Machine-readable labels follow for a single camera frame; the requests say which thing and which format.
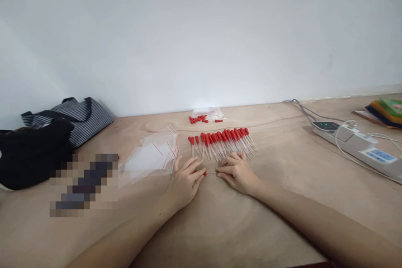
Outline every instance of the power strip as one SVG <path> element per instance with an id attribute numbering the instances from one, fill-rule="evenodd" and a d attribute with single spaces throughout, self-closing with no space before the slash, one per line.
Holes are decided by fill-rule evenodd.
<path id="1" fill-rule="evenodd" d="M 313 132 L 335 143 L 335 131 L 327 132 L 314 127 Z M 374 147 L 377 140 L 349 125 L 342 125 L 337 134 L 338 145 L 345 152 L 363 161 L 384 175 L 402 182 L 402 157 L 396 158 Z"/>

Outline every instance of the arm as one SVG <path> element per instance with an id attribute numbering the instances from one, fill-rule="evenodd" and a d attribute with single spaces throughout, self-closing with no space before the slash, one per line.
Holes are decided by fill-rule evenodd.
<path id="1" fill-rule="evenodd" d="M 262 182 L 245 154 L 231 153 L 217 176 L 292 223 L 332 259 L 347 267 L 400 267 L 402 250 L 367 227 L 314 200 Z"/>
<path id="2" fill-rule="evenodd" d="M 126 221 L 95 244 L 87 248 L 67 268 L 113 267 L 126 268 L 156 231 L 178 210 L 185 207 L 197 193 L 205 168 L 194 173 L 202 164 L 197 157 L 180 169 L 180 156 L 166 193 L 145 212 Z"/>

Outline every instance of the gray striped tote bag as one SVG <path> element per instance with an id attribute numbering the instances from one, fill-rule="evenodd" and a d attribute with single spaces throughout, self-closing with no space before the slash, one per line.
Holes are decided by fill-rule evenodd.
<path id="1" fill-rule="evenodd" d="M 63 119 L 74 126 L 70 141 L 78 148 L 102 129 L 113 122 L 113 117 L 93 98 L 85 98 L 79 103 L 75 98 L 66 98 L 60 105 L 39 113 L 28 111 L 21 114 L 26 126 L 39 129 L 49 124 L 53 119 Z"/>

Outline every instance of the right hand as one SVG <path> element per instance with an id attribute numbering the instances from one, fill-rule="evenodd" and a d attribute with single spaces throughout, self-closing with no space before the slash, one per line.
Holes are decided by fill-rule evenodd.
<path id="1" fill-rule="evenodd" d="M 195 197 L 198 187 L 204 176 L 205 168 L 195 172 L 202 165 L 202 161 L 197 161 L 198 157 L 187 160 L 182 167 L 179 167 L 179 156 L 174 165 L 174 174 L 165 192 L 166 200 L 175 207 L 176 210 L 182 209 Z"/>
<path id="2" fill-rule="evenodd" d="M 216 169 L 218 177 L 243 194 L 255 194 L 261 180 L 248 166 L 245 153 L 230 153 L 222 160 L 222 164 L 222 167 Z"/>

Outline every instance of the finger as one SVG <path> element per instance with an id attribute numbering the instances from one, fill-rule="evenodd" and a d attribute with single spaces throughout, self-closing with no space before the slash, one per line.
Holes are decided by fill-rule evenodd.
<path id="1" fill-rule="evenodd" d="M 234 158 L 234 159 L 237 159 L 237 160 L 241 160 L 240 157 L 239 157 L 239 155 L 237 155 L 235 152 L 230 153 L 228 156 L 229 156 L 229 157 L 232 157 L 232 158 Z"/>
<path id="2" fill-rule="evenodd" d="M 192 173 L 192 174 L 190 175 L 190 177 L 191 177 L 191 179 L 193 179 L 194 181 L 197 181 L 197 179 L 199 179 L 199 178 L 202 176 L 202 174 L 204 174 L 204 173 L 205 173 L 205 168 L 202 168 L 202 169 L 200 169 L 199 171 L 196 171 L 196 172 Z"/>
<path id="3" fill-rule="evenodd" d="M 233 168 L 233 166 L 230 166 L 230 165 L 216 168 L 217 172 L 226 173 L 226 174 L 230 174 L 230 175 L 233 175 L 234 170 L 235 169 Z"/>
<path id="4" fill-rule="evenodd" d="M 184 171 L 188 174 L 192 174 L 200 165 L 202 165 L 203 161 L 196 161 L 190 164 Z"/>
<path id="5" fill-rule="evenodd" d="M 198 179 L 194 182 L 193 191 L 195 191 L 195 192 L 198 191 L 198 188 L 200 187 L 200 183 L 201 183 L 201 181 L 202 181 L 203 179 L 204 179 L 204 175 L 201 175 L 201 177 L 198 178 Z"/>
<path id="6" fill-rule="evenodd" d="M 222 164 L 223 165 L 235 165 L 237 163 L 237 160 L 234 159 L 233 157 L 230 156 L 226 156 L 223 160 L 222 160 Z"/>
<path id="7" fill-rule="evenodd" d="M 229 175 L 226 173 L 217 173 L 217 176 L 219 178 L 226 180 L 230 184 L 231 187 L 235 188 L 236 182 L 235 182 L 234 178 L 232 177 L 232 175 Z"/>
<path id="8" fill-rule="evenodd" d="M 175 165 L 173 167 L 173 171 L 177 172 L 179 171 L 179 163 L 180 163 L 180 159 L 183 158 L 183 155 L 180 155 L 179 157 L 177 157 L 176 161 L 175 161 Z"/>
<path id="9" fill-rule="evenodd" d="M 247 162 L 247 155 L 246 155 L 246 153 L 237 153 L 237 155 L 240 157 L 241 160 Z"/>
<path id="10" fill-rule="evenodd" d="M 193 157 L 190 158 L 189 160 L 187 160 L 185 162 L 185 164 L 183 164 L 182 168 L 180 170 L 185 170 L 186 168 L 188 168 L 189 165 L 191 165 L 194 161 L 196 161 L 198 159 L 198 157 Z"/>

